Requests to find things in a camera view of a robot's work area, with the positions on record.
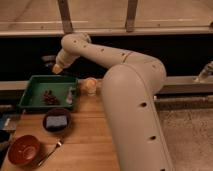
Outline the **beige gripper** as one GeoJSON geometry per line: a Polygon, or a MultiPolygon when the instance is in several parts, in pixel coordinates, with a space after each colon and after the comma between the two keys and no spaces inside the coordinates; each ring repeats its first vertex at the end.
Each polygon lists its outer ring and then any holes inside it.
{"type": "Polygon", "coordinates": [[[52,68],[54,74],[59,74],[63,69],[68,68],[73,62],[79,58],[79,55],[68,53],[64,49],[61,49],[56,56],[56,64],[52,68]]]}

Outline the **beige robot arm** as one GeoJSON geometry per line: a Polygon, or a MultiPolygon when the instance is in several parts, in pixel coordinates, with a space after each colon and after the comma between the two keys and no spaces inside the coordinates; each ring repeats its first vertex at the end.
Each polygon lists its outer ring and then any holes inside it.
{"type": "Polygon", "coordinates": [[[166,70],[152,56],[96,45],[87,34],[67,34],[56,57],[58,74],[82,56],[107,69],[101,95],[120,171],[174,171],[154,105],[166,70]]]}

